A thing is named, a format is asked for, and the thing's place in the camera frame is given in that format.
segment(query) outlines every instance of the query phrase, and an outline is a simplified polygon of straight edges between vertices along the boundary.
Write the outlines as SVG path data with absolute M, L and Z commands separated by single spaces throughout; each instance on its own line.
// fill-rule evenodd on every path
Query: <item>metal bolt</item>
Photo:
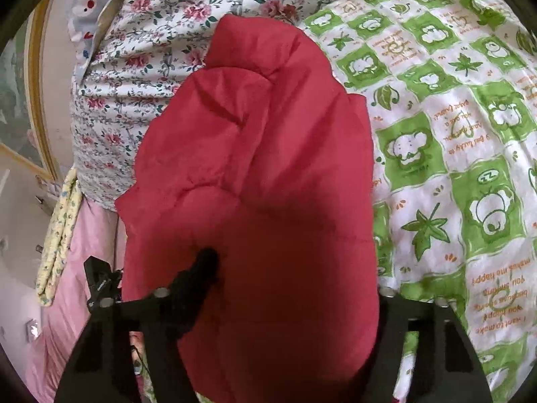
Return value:
M 436 297 L 434 303 L 440 307 L 449 307 L 449 303 L 444 297 Z
M 101 307 L 110 307 L 114 304 L 114 299 L 110 298 L 110 297 L 104 297 L 103 299 L 101 299 L 99 305 Z
M 170 290 L 163 286 L 162 288 L 157 288 L 153 291 L 153 295 L 156 298 L 164 298 L 170 295 Z
M 383 297 L 390 297 L 390 298 L 392 298 L 392 297 L 395 297 L 395 296 L 396 296 L 397 292 L 395 292 L 394 289 L 389 288 L 389 287 L 387 287 L 387 286 L 381 286 L 381 287 L 379 288 L 379 294 L 380 294 L 381 296 L 383 296 Z

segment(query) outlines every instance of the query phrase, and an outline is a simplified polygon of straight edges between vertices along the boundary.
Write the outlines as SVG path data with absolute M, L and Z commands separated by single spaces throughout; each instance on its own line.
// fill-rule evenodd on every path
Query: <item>white wall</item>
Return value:
M 35 195 L 40 191 L 33 174 L 16 162 L 0 158 L 0 238 L 8 248 L 0 255 L 0 343 L 23 377 L 28 358 L 25 323 L 41 320 L 34 282 L 49 217 Z
M 75 48 L 67 33 L 68 0 L 52 0 L 42 46 L 41 90 L 50 150 L 60 165 L 73 162 L 69 99 Z

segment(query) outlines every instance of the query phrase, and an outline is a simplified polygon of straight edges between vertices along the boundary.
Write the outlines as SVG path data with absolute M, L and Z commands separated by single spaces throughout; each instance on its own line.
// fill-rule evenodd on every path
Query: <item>blanket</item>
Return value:
M 60 199 L 48 225 L 36 279 L 39 303 L 50 306 L 65 268 L 72 233 L 82 202 L 82 191 L 73 167 L 67 173 Z
M 508 401 L 535 360 L 534 38 L 502 0 L 338 0 L 301 26 L 367 98 L 380 284 L 447 298 Z

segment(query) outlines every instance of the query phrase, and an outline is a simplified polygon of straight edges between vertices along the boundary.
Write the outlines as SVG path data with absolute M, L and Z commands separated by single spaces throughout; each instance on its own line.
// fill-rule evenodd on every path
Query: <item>red cushion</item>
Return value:
M 317 45 L 279 21 L 225 16 L 116 201 L 125 300 L 169 284 L 200 248 L 221 257 L 179 344 L 198 392 L 341 400 L 377 331 L 372 172 L 364 97 L 345 92 Z

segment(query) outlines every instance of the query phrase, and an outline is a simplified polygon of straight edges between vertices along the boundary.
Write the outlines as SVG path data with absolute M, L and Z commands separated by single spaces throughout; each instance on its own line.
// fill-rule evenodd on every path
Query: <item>pink sheet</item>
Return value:
M 125 242 L 125 227 L 118 223 L 117 213 L 84 199 L 56 297 L 52 306 L 42 309 L 42 331 L 26 369 L 26 385 L 39 403 L 54 401 L 63 369 L 89 317 L 84 261 L 93 255 L 114 269 L 122 268 Z

